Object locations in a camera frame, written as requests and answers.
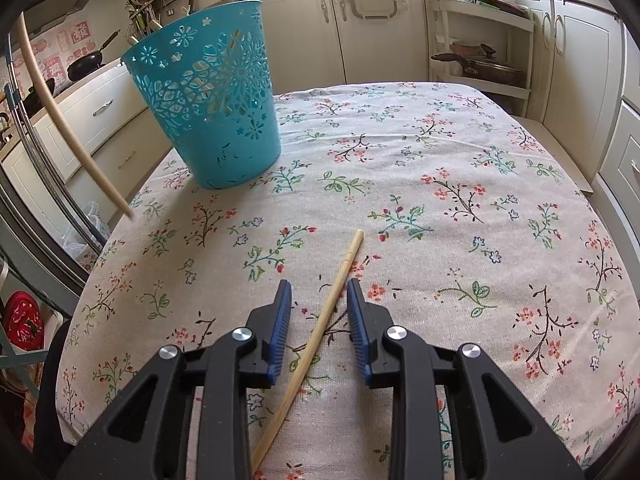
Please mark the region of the black frying pan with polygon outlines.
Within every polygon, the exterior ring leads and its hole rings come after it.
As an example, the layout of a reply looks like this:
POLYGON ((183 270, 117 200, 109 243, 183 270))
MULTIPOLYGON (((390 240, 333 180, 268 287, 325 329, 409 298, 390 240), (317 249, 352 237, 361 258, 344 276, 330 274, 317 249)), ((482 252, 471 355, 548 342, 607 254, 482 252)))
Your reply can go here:
POLYGON ((112 43, 112 41, 119 35, 119 33, 119 29, 115 30, 111 34, 111 36, 109 36, 107 40, 104 41, 99 49, 93 50, 88 54, 81 56, 72 64, 70 64, 70 66, 67 67, 68 79, 71 82, 77 82, 98 70, 103 63, 103 50, 112 43))

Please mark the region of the teal perforated plastic basket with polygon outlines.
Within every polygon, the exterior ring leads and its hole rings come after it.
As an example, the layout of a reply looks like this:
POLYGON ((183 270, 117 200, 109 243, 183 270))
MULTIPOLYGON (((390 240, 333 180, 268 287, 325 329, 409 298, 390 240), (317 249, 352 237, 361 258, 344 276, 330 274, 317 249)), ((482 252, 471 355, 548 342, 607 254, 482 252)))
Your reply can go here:
POLYGON ((240 185, 280 156, 260 1, 190 14, 140 40, 122 62, 203 188, 240 185))

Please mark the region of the brown pan on shelf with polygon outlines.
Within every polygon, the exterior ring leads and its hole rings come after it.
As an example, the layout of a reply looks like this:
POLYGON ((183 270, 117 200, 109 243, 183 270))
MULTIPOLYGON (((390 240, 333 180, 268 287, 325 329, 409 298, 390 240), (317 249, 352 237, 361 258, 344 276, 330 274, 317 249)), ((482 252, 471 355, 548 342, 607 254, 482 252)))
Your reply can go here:
POLYGON ((485 53, 482 58, 444 52, 432 55, 431 59, 443 63, 458 63, 465 77, 486 80, 495 84, 525 87, 526 75, 522 70, 498 63, 495 59, 496 51, 488 44, 481 44, 480 47, 485 53))

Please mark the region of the cream chopstick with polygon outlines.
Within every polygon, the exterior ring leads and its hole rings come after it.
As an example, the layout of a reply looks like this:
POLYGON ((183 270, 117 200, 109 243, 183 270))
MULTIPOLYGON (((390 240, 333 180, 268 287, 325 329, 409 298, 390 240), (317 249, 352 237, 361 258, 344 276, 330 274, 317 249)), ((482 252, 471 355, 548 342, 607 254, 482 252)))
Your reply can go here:
POLYGON ((257 471, 262 461, 265 459, 268 451, 273 445, 274 440, 288 416, 288 411, 291 409, 291 406, 299 392, 300 386, 302 385, 304 379, 307 376, 309 367, 311 367, 312 359, 316 354, 320 342, 322 341, 324 331, 329 325, 330 318, 332 316, 332 312, 336 306, 338 297, 341 295, 341 291, 344 288, 346 278, 348 277, 350 268, 352 267, 352 263, 354 262, 357 252, 361 246, 363 241, 363 230, 356 229, 354 237, 349 244, 349 248, 345 254, 345 257, 338 269, 337 276, 334 278, 334 281, 331 285, 329 295, 326 297, 326 301, 322 307, 322 310, 319 314, 318 321, 314 326, 314 330, 311 332, 311 335, 306 343, 306 347, 302 356, 299 359, 298 367, 296 371, 293 373, 291 379, 288 381, 288 386, 286 387, 285 393, 282 396, 282 400, 277 411, 272 416, 271 422, 267 426, 267 429, 262 434, 259 442, 255 446, 254 451, 250 454, 250 476, 253 477, 253 474, 257 471))
POLYGON ((63 116, 60 108, 58 107, 58 104, 56 104, 54 97, 47 87, 46 81, 40 74, 35 53, 32 50, 32 46, 29 42, 28 31, 23 12, 21 12, 18 16, 15 22, 15 27, 18 44, 20 45, 29 76, 30 78, 32 78, 32 83, 34 84, 35 90, 40 97, 43 107, 46 109, 48 115, 52 119, 52 122, 55 124, 58 132, 62 136, 68 148, 79 160, 82 168, 84 168, 88 172, 91 179, 106 195, 111 203, 114 204, 116 208, 127 218, 133 219, 134 211, 124 199, 124 196, 122 196, 122 194, 120 194, 116 190, 114 184, 103 173, 99 166, 94 162, 90 154, 78 141, 77 136, 75 136, 72 128, 70 128, 70 124, 63 116))

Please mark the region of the white drawer cabinet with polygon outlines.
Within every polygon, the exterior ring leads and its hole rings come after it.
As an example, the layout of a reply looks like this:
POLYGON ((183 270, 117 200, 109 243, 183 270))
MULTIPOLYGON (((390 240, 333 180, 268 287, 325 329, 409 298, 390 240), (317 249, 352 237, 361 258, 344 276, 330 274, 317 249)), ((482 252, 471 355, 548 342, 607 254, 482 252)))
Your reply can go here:
MULTIPOLYGON (((167 136, 119 60, 72 84, 56 102, 77 140, 122 197, 134 196, 170 151, 167 136)), ((32 118, 32 125, 76 203, 94 200, 108 218, 117 214, 45 110, 32 118)))

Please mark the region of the red round container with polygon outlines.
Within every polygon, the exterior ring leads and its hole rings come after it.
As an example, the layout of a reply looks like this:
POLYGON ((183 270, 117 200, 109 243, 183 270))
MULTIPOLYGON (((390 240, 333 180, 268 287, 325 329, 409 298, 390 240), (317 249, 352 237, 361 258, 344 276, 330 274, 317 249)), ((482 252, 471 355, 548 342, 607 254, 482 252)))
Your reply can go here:
POLYGON ((25 351, 44 346, 44 325, 37 301, 28 292, 14 292, 2 314, 9 342, 25 351))

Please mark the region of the floral white tablecloth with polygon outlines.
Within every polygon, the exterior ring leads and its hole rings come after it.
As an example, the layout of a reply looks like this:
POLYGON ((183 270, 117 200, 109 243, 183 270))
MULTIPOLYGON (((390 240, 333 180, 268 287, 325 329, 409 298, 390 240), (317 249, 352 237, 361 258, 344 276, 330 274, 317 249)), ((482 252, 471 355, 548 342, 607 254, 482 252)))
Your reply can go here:
POLYGON ((212 344, 270 300, 293 305, 276 388, 246 398, 258 439, 356 231, 363 296, 430 344, 479 344, 576 462, 638 413, 639 308, 604 222, 533 133, 456 84, 278 96, 282 152, 236 188, 168 154, 116 226, 70 322, 56 384, 76 443, 163 344, 212 344))

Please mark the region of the black wok on stove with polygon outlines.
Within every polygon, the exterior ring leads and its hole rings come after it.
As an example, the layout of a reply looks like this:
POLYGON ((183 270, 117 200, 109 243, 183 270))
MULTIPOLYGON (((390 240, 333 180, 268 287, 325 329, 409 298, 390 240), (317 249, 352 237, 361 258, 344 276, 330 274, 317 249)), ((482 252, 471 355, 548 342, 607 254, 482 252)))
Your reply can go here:
MULTIPOLYGON (((46 85, 49 92, 53 93, 55 88, 55 80, 53 78, 47 79, 46 85)), ((38 96, 38 93, 36 92, 34 87, 28 90, 28 95, 23 100, 23 105, 25 107, 25 112, 28 118, 32 118, 32 116, 37 114, 43 108, 40 97, 38 96)))

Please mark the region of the white open shelf rack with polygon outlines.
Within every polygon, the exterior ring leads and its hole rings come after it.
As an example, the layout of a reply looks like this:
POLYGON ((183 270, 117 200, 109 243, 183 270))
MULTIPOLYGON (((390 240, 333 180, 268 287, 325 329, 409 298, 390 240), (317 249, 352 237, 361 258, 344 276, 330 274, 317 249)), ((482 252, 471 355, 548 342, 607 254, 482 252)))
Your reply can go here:
POLYGON ((508 113, 523 116, 532 95, 535 22, 529 10, 506 0, 425 0, 428 68, 434 81, 466 84, 493 98, 508 113), (482 58, 488 44, 498 63, 526 75, 524 88, 465 77, 458 63, 433 61, 437 53, 482 58))

